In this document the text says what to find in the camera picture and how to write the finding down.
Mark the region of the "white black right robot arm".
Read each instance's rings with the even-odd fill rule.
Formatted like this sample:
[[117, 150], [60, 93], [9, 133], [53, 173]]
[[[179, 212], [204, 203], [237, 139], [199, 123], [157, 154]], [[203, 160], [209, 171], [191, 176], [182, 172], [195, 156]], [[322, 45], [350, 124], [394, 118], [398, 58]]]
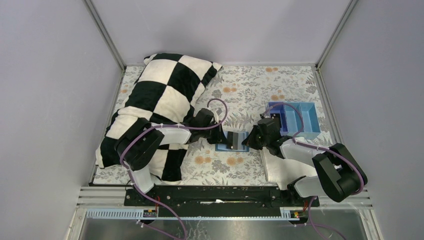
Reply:
[[281, 135], [279, 126], [263, 118], [242, 142], [259, 151], [268, 182], [293, 198], [327, 196], [337, 203], [362, 192], [368, 178], [345, 145], [313, 145], [303, 137]]

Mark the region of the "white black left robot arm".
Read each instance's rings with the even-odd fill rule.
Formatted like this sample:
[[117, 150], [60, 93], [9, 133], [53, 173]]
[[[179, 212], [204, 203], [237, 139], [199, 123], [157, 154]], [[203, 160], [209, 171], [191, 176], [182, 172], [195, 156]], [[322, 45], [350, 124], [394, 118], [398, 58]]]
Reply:
[[114, 149], [120, 163], [127, 169], [135, 188], [142, 193], [154, 187], [148, 164], [160, 146], [191, 144], [204, 138], [209, 144], [226, 144], [227, 138], [214, 113], [206, 108], [196, 116], [178, 124], [151, 123], [139, 118], [117, 140]]

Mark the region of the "black credit card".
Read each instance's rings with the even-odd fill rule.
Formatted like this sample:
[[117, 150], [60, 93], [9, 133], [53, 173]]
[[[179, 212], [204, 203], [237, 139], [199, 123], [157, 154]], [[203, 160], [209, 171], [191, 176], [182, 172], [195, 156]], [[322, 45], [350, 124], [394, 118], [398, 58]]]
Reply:
[[228, 140], [228, 144], [226, 145], [227, 149], [231, 149], [231, 150], [239, 149], [239, 133], [238, 132], [228, 131], [227, 140]]

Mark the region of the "blue card holder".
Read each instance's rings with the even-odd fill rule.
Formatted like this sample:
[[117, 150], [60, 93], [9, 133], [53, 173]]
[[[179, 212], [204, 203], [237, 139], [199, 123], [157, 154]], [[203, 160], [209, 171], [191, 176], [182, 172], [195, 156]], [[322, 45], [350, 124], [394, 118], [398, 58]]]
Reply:
[[236, 153], [248, 152], [250, 150], [249, 147], [242, 144], [248, 135], [247, 131], [224, 131], [226, 142], [216, 144], [215, 151]]

